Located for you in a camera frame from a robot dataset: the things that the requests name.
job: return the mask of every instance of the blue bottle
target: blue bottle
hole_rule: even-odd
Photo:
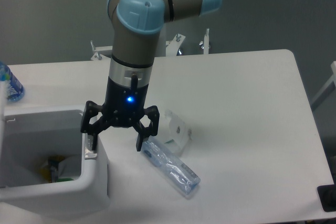
[[[25,95],[25,89],[9,67],[0,61],[0,81],[7,82],[7,100],[17,102]]]

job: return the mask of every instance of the gray floor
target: gray floor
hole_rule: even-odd
[[[106,0],[0,0],[0,59],[7,64],[88,60],[90,40],[112,44]],[[309,99],[336,60],[335,0],[224,0],[205,17],[167,25],[167,37],[187,36],[186,54],[210,28],[213,53],[289,49]],[[336,154],[336,92],[314,113],[326,151]]]

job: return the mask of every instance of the bottle label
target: bottle label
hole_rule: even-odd
[[[193,178],[197,178],[198,176],[193,172],[193,170],[191,170],[186,164],[182,164],[181,165],[181,167],[183,168],[183,169],[185,169],[185,171],[187,172],[187,173],[189,173],[190,174],[190,176],[192,176]]]
[[[12,74],[12,78],[6,80],[7,84],[7,99],[12,100],[19,97],[23,92],[22,84]]]

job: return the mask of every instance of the white table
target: white table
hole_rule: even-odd
[[[10,67],[27,92],[7,109],[104,101],[106,61]],[[147,106],[191,125],[181,159],[201,178],[182,197],[135,151],[133,129],[101,138],[111,162],[109,209],[66,223],[271,223],[336,217],[332,184],[300,74],[287,50],[156,58]],[[0,205],[1,223],[62,223]]]

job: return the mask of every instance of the white plastic container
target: white plastic container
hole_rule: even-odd
[[[92,152],[87,134],[80,133],[82,112],[81,106],[5,112],[0,121],[5,125],[3,138],[0,134],[0,202],[45,216],[98,211],[109,205],[108,158],[100,140]],[[81,155],[79,178],[45,181],[38,169],[52,155]]]

